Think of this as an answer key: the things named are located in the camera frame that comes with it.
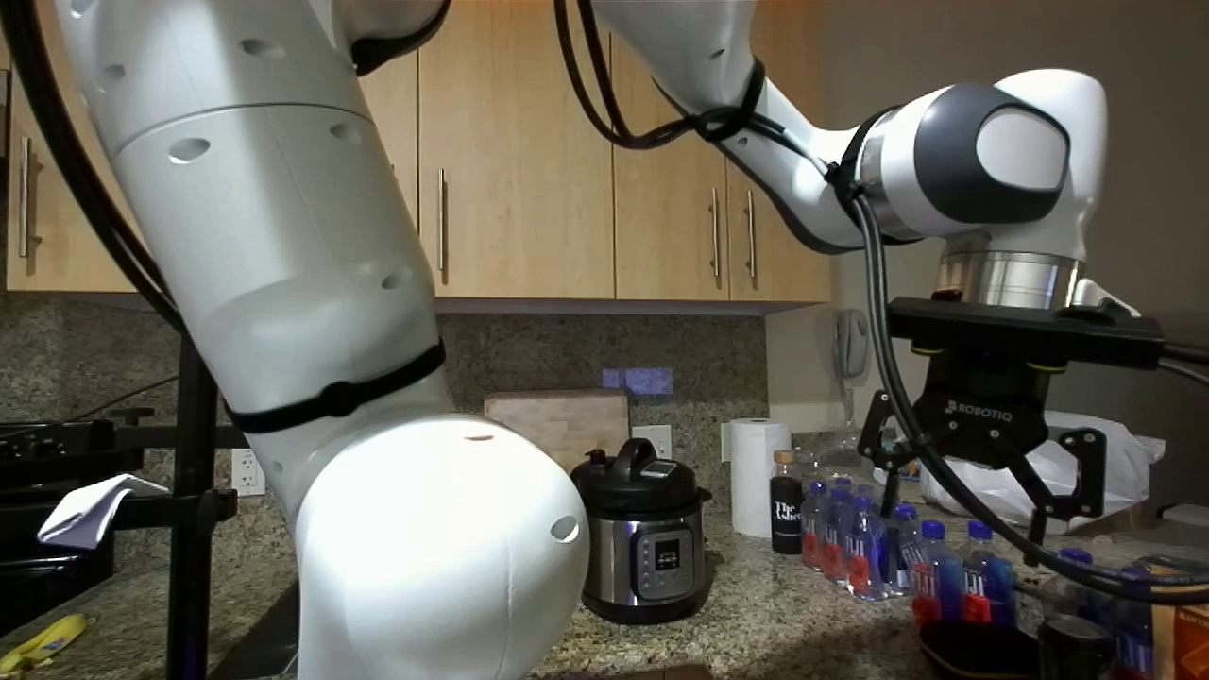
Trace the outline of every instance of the white plastic bag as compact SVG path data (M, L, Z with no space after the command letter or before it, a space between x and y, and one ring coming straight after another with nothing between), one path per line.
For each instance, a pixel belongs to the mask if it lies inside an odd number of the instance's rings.
M1162 439L1135 437L1120 422L1093 417L1089 415L1046 411L1046 423L1051 430L1077 430L1092 427L1107 438L1107 469L1104 479L1104 517L1123 511L1145 501L1150 496L1150 466L1163 457L1167 445ZM1025 495L1012 473L1006 469L993 471L971 462L947 459L953 472L961 482L978 495L1000 518L1025 526L1032 517L1032 501ZM1028 455L1029 463L1054 495L1065 496L1075 489L1077 467L1075 457L1068 454L1057 442L1046 442ZM958 513L968 514L948 491L929 474L920 474L920 488L924 497L941 507ZM1065 534L1071 529L1093 521L1098 518L1076 517L1066 521L1051 519L1046 526L1047 534Z

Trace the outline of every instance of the wall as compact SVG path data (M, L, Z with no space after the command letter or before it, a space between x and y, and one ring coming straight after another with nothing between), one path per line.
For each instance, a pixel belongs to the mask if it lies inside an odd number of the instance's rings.
M484 316L440 317L458 410L482 411L492 392L600 387L606 368L669 368L670 396L631 397L632 425L672 426L672 455L699 484L727 499L718 423L768 414L764 329L757 317ZM64 417L177 373L178 341L145 312L0 295L0 422ZM151 422L175 421L175 387L126 405L151 405ZM149 451L144 476L170 483L172 454ZM220 485L230 462L216 463ZM167 532L118 535L126 570L166 564ZM215 574L254 559L291 559L272 499L244 499L215 535Z
M1091 276L1157 317L1170 336L1209 341L1209 298L1203 294L1209 286L1203 264L1209 204L1201 198L1209 139L1199 133L1209 116L1202 86L1209 4L861 0L826 7L827 122L835 126L857 125L872 111L958 81L994 82L1042 67L1098 77L1109 96L1110 132L1105 191L1087 236ZM930 293L939 249L941 243L895 249L891 296ZM863 307L860 258L838 260L838 305ZM834 426L817 405L833 400L834 387L826 376L808 385L779 385L773 376L810 373L793 362L827 350L799 347L794 356L788 334L817 329L827 313L799 311L768 321L770 408L774 416L797 415L798 427ZM789 367L781 358L787 353ZM898 356L909 385L918 388L922 362ZM862 413L878 386L870 378L857 391ZM1167 375L1075 367L1054 382L1049 404L1165 438L1168 453L1155 468L1152 500L1209 502L1196 423L1205 394L1194 390Z

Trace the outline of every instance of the instant pot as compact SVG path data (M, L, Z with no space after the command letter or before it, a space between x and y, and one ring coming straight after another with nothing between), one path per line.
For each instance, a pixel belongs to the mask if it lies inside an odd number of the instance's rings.
M602 450L571 472L588 511L591 559L583 603L614 623L664 623L705 604L701 503L708 491L646 439Z

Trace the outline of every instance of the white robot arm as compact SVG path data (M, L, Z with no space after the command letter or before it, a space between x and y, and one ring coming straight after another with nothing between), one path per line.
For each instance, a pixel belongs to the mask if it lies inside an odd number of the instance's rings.
M753 2L592 5L686 113L758 96L804 155L746 132L718 145L804 244L862 244L822 177L848 151L840 172L868 185L886 236L949 238L971 299L1062 298L1052 277L978 273L993 261L1042 257L1077 280L1105 144L1091 77L954 86L823 131L771 82L748 92ZM449 0L56 6L122 191L284 505L300 676L521 676L578 600L583 506L536 446L453 414L429 269L357 85L438 30Z

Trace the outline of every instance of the metal handle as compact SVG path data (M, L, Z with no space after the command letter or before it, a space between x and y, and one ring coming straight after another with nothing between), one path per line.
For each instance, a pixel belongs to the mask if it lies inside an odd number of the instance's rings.
M17 257L29 258L29 156L31 142L21 138L21 214L17 217Z
M710 190L710 213L713 215L713 278L722 277L722 261L718 259L718 189Z
M445 185L445 168L440 169L436 179L436 271L445 271L445 198L447 190Z
M747 191L747 273L756 280L756 207L752 204L752 192Z

